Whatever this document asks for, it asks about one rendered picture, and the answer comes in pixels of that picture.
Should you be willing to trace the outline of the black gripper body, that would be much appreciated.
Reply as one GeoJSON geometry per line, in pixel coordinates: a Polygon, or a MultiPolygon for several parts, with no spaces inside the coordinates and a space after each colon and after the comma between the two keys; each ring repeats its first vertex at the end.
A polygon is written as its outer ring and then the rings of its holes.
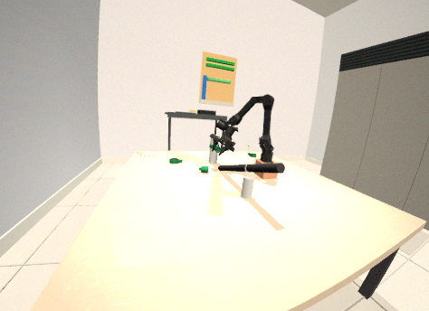
{"type": "Polygon", "coordinates": [[[232,136],[230,135],[230,134],[228,134],[228,133],[226,133],[226,132],[224,132],[223,133],[223,135],[221,136],[221,138],[218,138],[218,136],[216,136],[215,134],[211,134],[210,135],[210,137],[213,139],[213,140],[215,140],[216,142],[220,142],[221,144],[223,144],[224,145],[224,147],[225,148],[227,148],[227,149],[229,149],[229,150],[231,150],[231,151],[234,151],[234,147],[232,147],[232,146],[228,146],[222,139],[225,137],[225,136],[229,136],[229,138],[232,138],[232,136]],[[223,142],[222,142],[223,141],[223,142]]]}

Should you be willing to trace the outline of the green cylinder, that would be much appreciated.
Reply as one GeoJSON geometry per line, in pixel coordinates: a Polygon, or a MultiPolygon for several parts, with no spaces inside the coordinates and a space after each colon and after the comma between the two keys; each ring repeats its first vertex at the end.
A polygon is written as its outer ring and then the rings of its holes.
{"type": "Polygon", "coordinates": [[[207,173],[208,174],[208,170],[209,170],[209,166],[203,166],[199,167],[199,170],[201,171],[201,173],[207,173]]]}

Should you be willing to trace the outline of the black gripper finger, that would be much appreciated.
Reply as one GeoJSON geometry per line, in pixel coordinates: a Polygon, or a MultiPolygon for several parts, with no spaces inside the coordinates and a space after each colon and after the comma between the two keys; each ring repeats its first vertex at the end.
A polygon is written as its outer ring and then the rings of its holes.
{"type": "Polygon", "coordinates": [[[219,155],[221,155],[223,152],[225,152],[225,151],[227,151],[227,150],[229,150],[229,149],[227,149],[227,148],[225,148],[225,147],[223,146],[223,148],[222,148],[221,152],[219,153],[219,155]]]}
{"type": "Polygon", "coordinates": [[[216,142],[215,140],[214,140],[214,142],[213,142],[213,149],[212,149],[212,152],[215,150],[215,147],[218,145],[219,143],[218,142],[216,142]]]}

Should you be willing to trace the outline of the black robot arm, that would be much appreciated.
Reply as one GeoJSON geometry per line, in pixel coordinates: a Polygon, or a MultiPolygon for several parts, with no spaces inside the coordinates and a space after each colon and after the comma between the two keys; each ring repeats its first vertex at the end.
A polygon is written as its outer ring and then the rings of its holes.
{"type": "MultiPolygon", "coordinates": [[[[263,131],[262,136],[259,137],[259,146],[262,149],[261,157],[259,160],[261,160],[263,163],[273,163],[272,162],[272,150],[274,149],[272,146],[272,138],[271,138],[271,114],[272,114],[272,108],[273,108],[273,102],[274,97],[265,94],[264,96],[259,97],[252,97],[248,100],[248,102],[242,107],[239,113],[234,114],[229,118],[228,121],[223,120],[220,118],[220,120],[216,123],[216,127],[220,128],[224,132],[230,134],[231,136],[234,134],[234,131],[238,131],[238,127],[234,127],[236,125],[239,125],[242,121],[245,114],[256,104],[260,103],[262,104],[263,111],[264,111],[264,120],[263,120],[263,131]],[[229,126],[231,125],[231,126],[229,126]]],[[[229,136],[225,136],[222,139],[228,146],[234,146],[235,142],[232,141],[232,138],[229,138],[229,136]]]]}

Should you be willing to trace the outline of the dark grey cylindrical pole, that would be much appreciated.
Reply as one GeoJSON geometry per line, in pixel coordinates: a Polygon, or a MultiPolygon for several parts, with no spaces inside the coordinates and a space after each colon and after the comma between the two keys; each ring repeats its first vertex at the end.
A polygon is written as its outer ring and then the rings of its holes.
{"type": "MultiPolygon", "coordinates": [[[[219,165],[219,171],[230,171],[230,172],[246,172],[249,173],[278,173],[282,174],[285,170],[283,163],[274,164],[253,164],[253,165],[219,165]]],[[[246,172],[246,173],[247,173],[246,172]]]]}

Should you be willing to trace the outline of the green cup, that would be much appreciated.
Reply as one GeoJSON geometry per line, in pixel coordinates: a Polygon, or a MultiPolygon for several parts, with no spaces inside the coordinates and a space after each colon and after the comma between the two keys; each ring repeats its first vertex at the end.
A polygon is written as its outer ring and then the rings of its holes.
{"type": "MultiPolygon", "coordinates": [[[[210,147],[210,148],[213,148],[213,146],[212,146],[212,145],[210,145],[209,147],[210,147]]],[[[218,145],[218,146],[216,146],[216,147],[215,147],[215,149],[214,149],[214,150],[215,150],[215,152],[216,152],[216,153],[220,153],[220,152],[221,152],[221,147],[218,145]]]]}

